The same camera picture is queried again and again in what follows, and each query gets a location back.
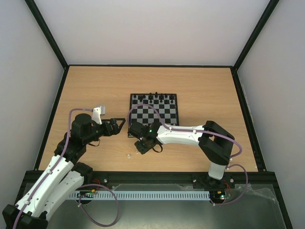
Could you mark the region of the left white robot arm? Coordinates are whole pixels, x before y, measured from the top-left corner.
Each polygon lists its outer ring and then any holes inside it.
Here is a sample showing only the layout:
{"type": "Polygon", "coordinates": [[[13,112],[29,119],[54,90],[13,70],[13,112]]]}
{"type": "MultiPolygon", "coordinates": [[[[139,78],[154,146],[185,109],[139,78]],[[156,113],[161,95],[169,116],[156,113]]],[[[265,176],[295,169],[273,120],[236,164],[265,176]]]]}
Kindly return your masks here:
{"type": "Polygon", "coordinates": [[[4,208],[2,215],[7,228],[45,229],[54,212],[72,192],[101,186],[93,182],[93,168],[79,159],[86,152],[87,145],[99,141],[102,136],[119,134],[126,120],[102,120],[96,109],[92,114],[87,112],[85,109],[83,114],[69,118],[68,130],[47,168],[16,204],[4,208]]]}

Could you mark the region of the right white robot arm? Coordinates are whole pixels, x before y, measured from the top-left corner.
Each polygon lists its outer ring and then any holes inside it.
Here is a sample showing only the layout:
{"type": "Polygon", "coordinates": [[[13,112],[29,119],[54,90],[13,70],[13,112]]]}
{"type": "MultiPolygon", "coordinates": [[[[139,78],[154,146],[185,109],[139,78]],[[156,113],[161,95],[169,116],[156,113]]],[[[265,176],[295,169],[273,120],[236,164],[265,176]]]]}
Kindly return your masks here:
{"type": "Polygon", "coordinates": [[[208,182],[218,187],[224,182],[224,171],[229,164],[234,136],[214,121],[199,126],[174,126],[153,122],[143,125],[133,122],[128,134],[137,138],[137,150],[143,155],[156,145],[183,144],[200,148],[210,161],[208,182]]]}

